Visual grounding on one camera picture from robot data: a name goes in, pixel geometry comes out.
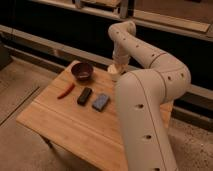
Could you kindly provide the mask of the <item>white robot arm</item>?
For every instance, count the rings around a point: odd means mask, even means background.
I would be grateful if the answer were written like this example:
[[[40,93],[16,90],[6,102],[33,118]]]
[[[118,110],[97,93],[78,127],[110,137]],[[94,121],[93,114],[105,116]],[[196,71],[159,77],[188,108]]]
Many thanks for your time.
[[[181,97],[191,83],[187,66],[170,53],[135,37],[132,21],[116,23],[113,65],[121,69],[134,58],[142,68],[129,71],[115,85],[128,171],[179,171],[160,106]]]

